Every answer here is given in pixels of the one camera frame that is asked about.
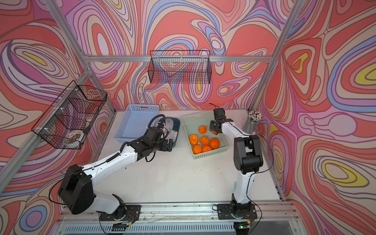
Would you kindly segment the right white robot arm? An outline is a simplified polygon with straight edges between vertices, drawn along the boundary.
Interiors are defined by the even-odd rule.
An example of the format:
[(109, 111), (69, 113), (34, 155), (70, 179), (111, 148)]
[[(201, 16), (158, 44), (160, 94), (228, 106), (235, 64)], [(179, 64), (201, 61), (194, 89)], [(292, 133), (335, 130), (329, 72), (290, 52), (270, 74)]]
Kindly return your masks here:
[(231, 207), (232, 214), (239, 217), (241, 213), (252, 210), (251, 189), (256, 173), (263, 166), (260, 138), (241, 131), (232, 119), (226, 117), (223, 108), (215, 108), (213, 116), (210, 130), (222, 133), (233, 141), (233, 160), (238, 170), (238, 179), (232, 195)]

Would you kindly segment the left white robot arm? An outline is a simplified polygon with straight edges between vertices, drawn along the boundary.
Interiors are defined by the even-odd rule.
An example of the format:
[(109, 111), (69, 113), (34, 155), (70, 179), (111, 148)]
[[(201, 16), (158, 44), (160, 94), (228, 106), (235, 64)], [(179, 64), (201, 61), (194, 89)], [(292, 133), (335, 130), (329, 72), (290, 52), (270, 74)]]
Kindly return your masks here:
[(126, 203), (118, 195), (103, 195), (96, 192), (94, 187), (117, 170), (146, 159), (150, 154), (171, 152), (175, 133), (153, 126), (143, 136), (123, 143), (119, 151), (102, 160), (69, 167), (58, 190), (59, 197), (74, 215), (96, 211), (114, 220), (123, 220), (127, 214)]

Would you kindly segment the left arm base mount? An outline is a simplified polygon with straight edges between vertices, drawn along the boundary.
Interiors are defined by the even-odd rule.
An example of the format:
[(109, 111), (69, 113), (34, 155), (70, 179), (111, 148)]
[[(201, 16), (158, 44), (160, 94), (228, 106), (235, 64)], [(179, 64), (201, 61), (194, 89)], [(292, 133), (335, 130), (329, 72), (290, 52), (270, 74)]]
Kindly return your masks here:
[(101, 212), (99, 220), (102, 221), (126, 221), (135, 222), (139, 220), (141, 205), (120, 205), (112, 214)]

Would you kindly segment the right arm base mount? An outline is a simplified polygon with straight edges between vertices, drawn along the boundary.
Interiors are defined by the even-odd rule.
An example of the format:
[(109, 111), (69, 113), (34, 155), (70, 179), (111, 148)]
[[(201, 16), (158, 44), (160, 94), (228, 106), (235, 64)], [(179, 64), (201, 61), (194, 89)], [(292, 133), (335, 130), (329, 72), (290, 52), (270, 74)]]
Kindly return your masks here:
[(253, 221), (258, 218), (255, 204), (251, 202), (246, 204), (216, 204), (214, 207), (219, 220), (247, 219)]

